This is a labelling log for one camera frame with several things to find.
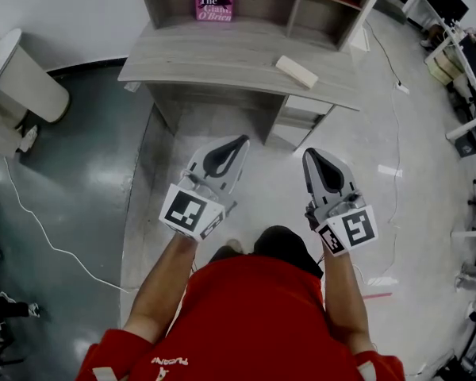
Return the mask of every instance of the white logo print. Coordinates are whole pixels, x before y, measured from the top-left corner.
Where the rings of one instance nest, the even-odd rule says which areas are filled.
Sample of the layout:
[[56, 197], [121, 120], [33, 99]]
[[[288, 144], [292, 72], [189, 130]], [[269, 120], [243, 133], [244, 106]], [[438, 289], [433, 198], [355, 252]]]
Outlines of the white logo print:
[[166, 374], [169, 372], [169, 370], [164, 370], [164, 367], [161, 367], [159, 370], [159, 375], [157, 375], [157, 379], [155, 381], [162, 381], [164, 378], [166, 378]]
[[182, 357], [179, 357], [177, 359], [160, 359], [159, 357], [154, 357], [152, 360], [152, 364], [160, 364], [160, 365], [171, 365], [171, 364], [183, 364], [183, 365], [189, 365], [189, 360], [188, 359], [183, 359]]

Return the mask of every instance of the desk drawer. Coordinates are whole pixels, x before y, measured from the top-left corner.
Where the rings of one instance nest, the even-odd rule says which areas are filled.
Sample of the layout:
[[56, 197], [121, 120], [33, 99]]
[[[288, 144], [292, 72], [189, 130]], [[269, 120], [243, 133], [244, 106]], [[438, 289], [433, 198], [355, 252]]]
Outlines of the desk drawer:
[[300, 96], [290, 95], [287, 98], [285, 107], [289, 107], [293, 110], [302, 110], [310, 113], [324, 115], [333, 106], [331, 103], [320, 102], [311, 98], [302, 98]]

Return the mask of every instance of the power cord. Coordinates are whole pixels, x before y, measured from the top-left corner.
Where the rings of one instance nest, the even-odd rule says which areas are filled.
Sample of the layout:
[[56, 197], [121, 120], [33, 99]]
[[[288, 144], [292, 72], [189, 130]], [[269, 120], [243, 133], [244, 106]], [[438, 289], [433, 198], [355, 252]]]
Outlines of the power cord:
[[13, 184], [13, 188], [14, 188], [14, 192], [16, 193], [16, 197], [17, 197], [17, 202], [19, 203], [19, 206], [27, 213], [30, 213], [33, 218], [36, 220], [37, 224], [40, 226], [40, 229], [42, 230], [42, 233], [44, 234], [44, 237], [46, 238], [46, 241], [48, 242], [49, 246], [57, 251], [57, 252], [62, 252], [63, 254], [68, 254], [69, 256], [72, 256], [75, 258], [76, 261], [78, 261], [79, 265], [81, 265], [81, 267], [83, 267], [83, 270], [85, 270], [85, 272], [90, 276], [92, 277], [93, 279], [95, 279], [96, 281], [100, 282], [100, 283], [103, 283], [105, 285], [107, 285], [108, 287], [112, 287], [112, 288], [115, 288], [115, 289], [118, 289], [122, 292], [125, 292], [126, 294], [130, 294], [132, 291], [135, 291], [135, 290], [130, 290], [130, 291], [127, 291], [126, 289], [124, 288], [121, 288], [119, 287], [118, 285], [115, 285], [113, 283], [109, 283], [107, 281], [105, 281], [104, 279], [99, 279], [97, 278], [95, 275], [93, 275], [90, 271], [88, 271], [88, 269], [85, 267], [85, 265], [81, 262], [81, 260], [72, 252], [69, 252], [69, 251], [66, 251], [66, 250], [61, 250], [59, 248], [56, 248], [56, 247], [53, 247], [53, 244], [52, 242], [49, 240], [49, 237], [48, 237], [48, 234], [46, 233], [46, 230], [44, 229], [44, 226], [42, 225], [42, 223], [40, 222], [40, 220], [38, 219], [38, 217], [34, 214], [34, 212], [32, 212], [31, 210], [28, 210], [26, 207], [23, 206], [23, 203], [21, 203], [21, 199], [19, 197], [19, 193], [17, 192], [17, 188], [16, 188], [16, 184], [14, 183], [13, 181], [13, 177], [12, 175], [10, 174], [10, 169], [9, 169], [9, 163], [7, 162], [7, 158], [4, 157], [4, 161], [6, 162], [6, 166], [7, 166], [7, 174], [9, 175], [9, 179], [10, 179], [10, 182]]
[[[374, 36], [375, 40], [379, 43], [379, 45], [381, 46], [382, 48], [382, 51], [384, 52], [384, 55], [386, 56], [386, 59], [388, 60], [388, 64], [390, 65], [390, 69], [393, 73], [393, 75], [395, 76], [395, 78], [397, 78], [397, 83], [399, 86], [402, 85], [402, 82], [400, 80], [400, 78], [398, 77], [397, 75], [397, 72], [395, 72], [395, 70], [393, 69], [393, 65], [391, 64], [391, 60], [390, 60], [390, 57], [388, 56], [388, 53], [386, 52], [384, 46], [382, 45], [381, 41], [377, 38], [377, 36], [375, 35], [375, 32], [374, 32], [374, 29], [372, 28], [372, 25], [370, 25], [370, 22], [368, 22], [368, 20], [365, 20], [365, 22], [368, 24], [368, 26], [370, 27], [370, 31], [372, 32], [372, 35]], [[395, 175], [393, 177], [393, 184], [395, 186], [395, 209], [393, 211], [393, 214], [391, 215], [391, 217], [388, 219], [388, 224], [390, 224], [392, 222], [392, 220], [395, 218], [395, 216], [397, 215], [397, 209], [398, 209], [398, 185], [397, 185], [397, 177], [398, 177], [398, 172], [400, 171], [400, 166], [401, 166], [401, 151], [400, 151], [400, 122], [398, 120], [398, 115], [397, 115], [397, 110], [395, 109], [395, 101], [393, 100], [393, 92], [395, 91], [395, 87], [393, 87], [393, 89], [391, 90], [391, 93], [390, 93], [390, 99], [391, 99], [391, 106], [392, 106], [392, 111], [393, 111], [393, 115], [395, 116], [395, 121], [397, 122], [397, 158], [398, 158], [398, 162], [397, 162], [397, 169], [395, 170]], [[392, 268], [392, 266], [394, 266], [395, 264], [395, 260], [396, 260], [396, 257], [397, 257], [397, 233], [395, 233], [395, 238], [393, 240], [393, 259], [391, 261], [391, 264], [388, 266], [388, 268], [386, 270], [384, 270], [382, 272], [382, 274], [380, 276], [378, 276], [377, 278], [374, 279], [374, 281], [372, 281], [372, 283], [366, 283], [365, 280], [364, 280], [364, 277], [363, 277], [363, 273], [362, 273], [362, 270], [355, 264], [353, 264], [353, 267], [356, 268], [358, 271], [359, 271], [359, 274], [360, 274], [360, 277], [361, 277], [361, 280], [363, 282], [364, 285], [371, 285], [371, 286], [374, 286], [375, 284], [378, 283], [378, 281], [380, 280], [381, 277], [384, 276], [385, 273], [388, 272], [388, 270], [390, 268]]]
[[374, 36], [375, 40], [379, 43], [379, 45], [381, 46], [382, 48], [382, 51], [384, 52], [384, 55], [386, 56], [386, 59], [388, 60], [388, 64], [390, 65], [390, 69], [391, 71], [393, 72], [393, 74], [395, 75], [395, 78], [397, 78], [397, 81], [402, 84], [400, 78], [397, 76], [397, 72], [395, 72], [395, 70], [393, 69], [393, 65], [391, 64], [391, 61], [390, 61], [390, 57], [388, 56], [386, 50], [384, 49], [384, 46], [381, 44], [381, 41], [377, 38], [377, 36], [375, 35], [375, 32], [374, 32], [374, 29], [372, 28], [372, 25], [370, 25], [370, 22], [368, 22], [368, 20], [365, 20], [365, 22], [368, 24], [369, 28], [370, 28], [370, 31], [372, 32], [372, 35]]
[[442, 355], [441, 357], [439, 357], [439, 358], [438, 358], [436, 361], [434, 361], [432, 364], [427, 365], [427, 366], [423, 366], [417, 373], [415, 373], [415, 374], [405, 374], [405, 376], [406, 376], [406, 377], [419, 377], [419, 376], [422, 375], [427, 369], [432, 368], [432, 367], [434, 367], [435, 365], [437, 365], [442, 359], [446, 359], [446, 360], [447, 360], [448, 353], [451, 354], [452, 356], [454, 356], [454, 355], [455, 355], [455, 350], [452, 348], [450, 351], [448, 351], [447, 353], [445, 353], [444, 355]]

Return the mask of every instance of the white block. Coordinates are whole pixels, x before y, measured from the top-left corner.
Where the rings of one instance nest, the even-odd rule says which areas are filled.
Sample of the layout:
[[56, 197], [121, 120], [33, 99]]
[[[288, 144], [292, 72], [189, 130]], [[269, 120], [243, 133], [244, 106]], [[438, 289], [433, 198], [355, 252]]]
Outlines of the white block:
[[330, 217], [315, 231], [334, 256], [369, 244], [379, 237], [374, 211], [370, 205]]
[[196, 241], [207, 238], [224, 219], [223, 205], [173, 183], [159, 215], [162, 223]]
[[277, 61], [275, 66], [282, 72], [288, 74], [291, 78], [295, 78], [298, 82], [307, 86], [309, 89], [312, 89], [319, 79], [317, 75], [284, 55], [280, 57], [280, 60]]

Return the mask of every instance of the power strip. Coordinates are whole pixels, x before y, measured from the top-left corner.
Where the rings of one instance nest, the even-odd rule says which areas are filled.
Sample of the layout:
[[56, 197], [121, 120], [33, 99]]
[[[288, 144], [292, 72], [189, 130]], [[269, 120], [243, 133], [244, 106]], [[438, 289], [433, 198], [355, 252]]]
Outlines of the power strip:
[[407, 86], [402, 85], [400, 82], [395, 83], [395, 89], [399, 90], [400, 92], [404, 92], [405, 94], [409, 94], [409, 89]]

